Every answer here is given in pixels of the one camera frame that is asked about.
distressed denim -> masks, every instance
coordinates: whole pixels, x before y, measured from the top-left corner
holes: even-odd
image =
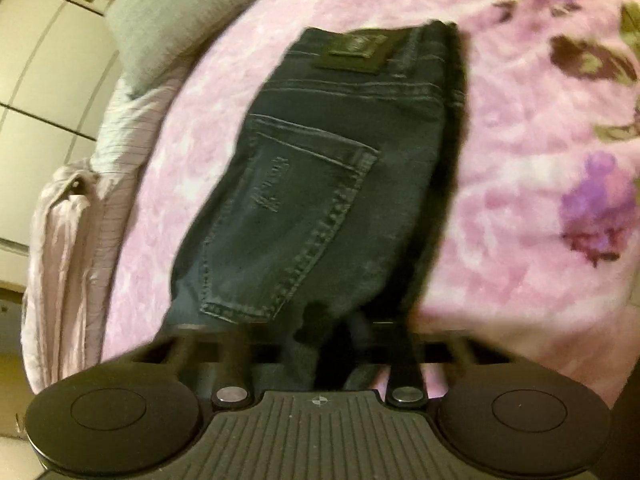
[[[311,28],[285,53],[174,263],[164,328],[267,321],[283,352],[264,387],[318,386],[338,325],[365,348],[367,322],[407,311],[454,181],[455,25],[412,28],[377,74],[316,68],[335,37]]]

leather label patch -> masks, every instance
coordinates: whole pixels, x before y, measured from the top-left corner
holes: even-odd
[[[316,59],[316,68],[377,74],[409,32],[377,28],[336,34]]]

circular pad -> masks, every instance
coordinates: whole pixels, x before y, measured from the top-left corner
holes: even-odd
[[[571,476],[597,459],[610,412],[580,383],[534,364],[478,366],[442,399],[438,426],[498,476]]]
[[[162,367],[102,365],[30,404],[29,440],[51,468],[82,476],[142,472],[184,449],[200,425],[196,397]]]
[[[513,390],[494,400],[494,415],[512,430],[551,431],[566,419],[566,407],[557,397],[537,390]]]
[[[71,406],[71,416],[89,430],[113,431],[136,423],[145,414],[145,398],[124,388],[84,394]]]

pink floral blanket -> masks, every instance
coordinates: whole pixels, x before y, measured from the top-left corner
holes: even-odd
[[[640,354],[640,0],[259,0],[170,109],[116,270],[103,358],[153,338],[172,261],[244,112],[305,27],[466,34],[468,121],[417,330],[465,328],[612,404]]]

ribbed surface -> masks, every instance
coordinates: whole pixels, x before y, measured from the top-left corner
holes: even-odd
[[[216,416],[187,453],[153,473],[135,478],[495,479],[455,458],[422,416],[386,409],[372,392],[322,396],[268,392],[250,410]],[[66,477],[49,473],[42,480],[62,479]],[[583,474],[574,480],[595,477]]]

